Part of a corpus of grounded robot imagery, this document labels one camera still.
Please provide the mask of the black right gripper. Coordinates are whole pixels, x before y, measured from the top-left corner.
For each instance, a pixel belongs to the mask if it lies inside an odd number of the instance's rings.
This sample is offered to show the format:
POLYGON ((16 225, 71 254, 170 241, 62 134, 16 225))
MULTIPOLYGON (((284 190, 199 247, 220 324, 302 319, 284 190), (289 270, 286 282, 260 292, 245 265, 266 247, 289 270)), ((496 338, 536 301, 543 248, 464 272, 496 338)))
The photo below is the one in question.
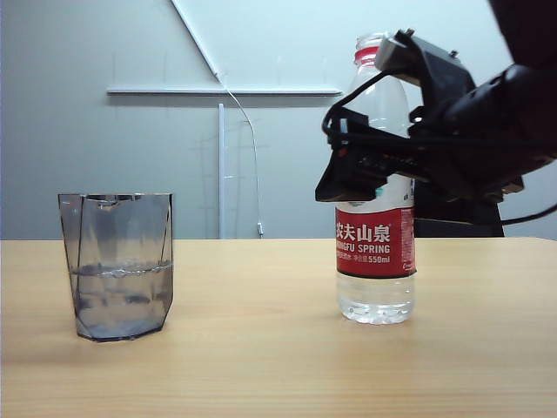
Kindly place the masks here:
POLYGON ((447 106, 330 109, 322 122, 332 154, 319 202, 372 201, 394 175, 424 183, 441 201, 499 203, 520 188, 525 130, 507 114, 457 114, 447 106))

